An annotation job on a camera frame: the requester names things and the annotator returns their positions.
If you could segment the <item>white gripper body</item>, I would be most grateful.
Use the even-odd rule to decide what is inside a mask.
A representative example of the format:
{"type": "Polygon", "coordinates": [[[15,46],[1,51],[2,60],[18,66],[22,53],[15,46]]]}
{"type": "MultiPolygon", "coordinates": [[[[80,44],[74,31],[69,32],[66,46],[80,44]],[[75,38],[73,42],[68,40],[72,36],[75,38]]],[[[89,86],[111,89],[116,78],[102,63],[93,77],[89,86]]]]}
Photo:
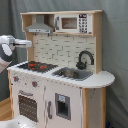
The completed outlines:
{"type": "Polygon", "coordinates": [[[20,47],[20,48],[29,48],[32,46],[32,42],[30,40],[16,39],[13,45],[15,47],[20,47]]]}

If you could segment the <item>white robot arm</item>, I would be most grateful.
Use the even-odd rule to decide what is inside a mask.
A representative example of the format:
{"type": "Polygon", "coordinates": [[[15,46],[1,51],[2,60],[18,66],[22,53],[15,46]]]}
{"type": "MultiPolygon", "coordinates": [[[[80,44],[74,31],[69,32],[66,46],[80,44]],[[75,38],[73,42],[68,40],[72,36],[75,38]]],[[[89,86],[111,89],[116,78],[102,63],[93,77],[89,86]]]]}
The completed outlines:
{"type": "Polygon", "coordinates": [[[16,47],[29,48],[31,46],[30,40],[15,39],[12,35],[0,36],[0,73],[12,62],[13,50],[16,47]]]}

